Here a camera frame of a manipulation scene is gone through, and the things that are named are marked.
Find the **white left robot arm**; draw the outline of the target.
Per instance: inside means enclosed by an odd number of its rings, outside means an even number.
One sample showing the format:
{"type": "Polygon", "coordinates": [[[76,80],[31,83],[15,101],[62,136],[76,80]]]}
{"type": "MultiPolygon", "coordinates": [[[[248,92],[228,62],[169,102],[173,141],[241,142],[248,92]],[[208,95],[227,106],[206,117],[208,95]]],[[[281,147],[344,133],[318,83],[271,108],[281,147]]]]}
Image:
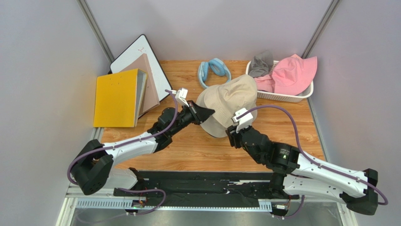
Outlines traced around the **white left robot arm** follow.
{"type": "Polygon", "coordinates": [[[68,174],[84,195],[92,195],[106,185],[115,165],[165,149],[175,134],[190,124],[201,125],[214,113],[193,101],[180,112],[174,107],[166,108],[153,126],[139,136],[107,144],[97,139],[87,142],[70,164],[68,174]]]}

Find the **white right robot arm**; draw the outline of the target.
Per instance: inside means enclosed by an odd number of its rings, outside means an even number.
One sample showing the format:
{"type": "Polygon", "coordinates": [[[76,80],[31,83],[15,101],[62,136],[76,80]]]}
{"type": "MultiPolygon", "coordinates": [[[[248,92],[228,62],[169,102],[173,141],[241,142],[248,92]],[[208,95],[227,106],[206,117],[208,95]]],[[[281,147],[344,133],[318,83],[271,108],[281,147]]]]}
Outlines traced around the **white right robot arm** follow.
{"type": "Polygon", "coordinates": [[[322,161],[298,147],[273,142],[252,126],[241,130],[230,126],[226,133],[232,147],[245,150],[256,163],[273,171],[269,189],[274,195],[320,196],[359,214],[376,213],[376,170],[351,170],[322,161]]]}

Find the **pink and beige reversible hat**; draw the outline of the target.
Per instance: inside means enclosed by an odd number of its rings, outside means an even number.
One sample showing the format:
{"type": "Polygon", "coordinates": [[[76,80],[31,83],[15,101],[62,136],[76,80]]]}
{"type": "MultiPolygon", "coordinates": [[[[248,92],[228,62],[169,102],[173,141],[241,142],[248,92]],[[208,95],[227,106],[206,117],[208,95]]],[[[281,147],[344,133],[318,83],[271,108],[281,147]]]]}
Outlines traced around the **pink and beige reversible hat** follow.
{"type": "Polygon", "coordinates": [[[215,113],[200,126],[210,136],[226,137],[226,129],[233,125],[234,114],[245,108],[256,107],[257,84],[249,75],[239,76],[227,83],[213,85],[200,93],[196,104],[215,113]]]}

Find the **pink bucket hat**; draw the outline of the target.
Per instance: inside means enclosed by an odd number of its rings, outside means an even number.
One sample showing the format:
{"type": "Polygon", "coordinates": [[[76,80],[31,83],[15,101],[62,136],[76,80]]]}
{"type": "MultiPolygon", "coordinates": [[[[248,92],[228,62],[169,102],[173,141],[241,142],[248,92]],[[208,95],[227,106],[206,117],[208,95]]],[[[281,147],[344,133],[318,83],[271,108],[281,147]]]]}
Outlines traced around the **pink bucket hat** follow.
{"type": "Polygon", "coordinates": [[[279,61],[273,68],[271,77],[274,81],[273,92],[296,96],[312,83],[318,68],[316,56],[303,59],[293,54],[279,61]]]}

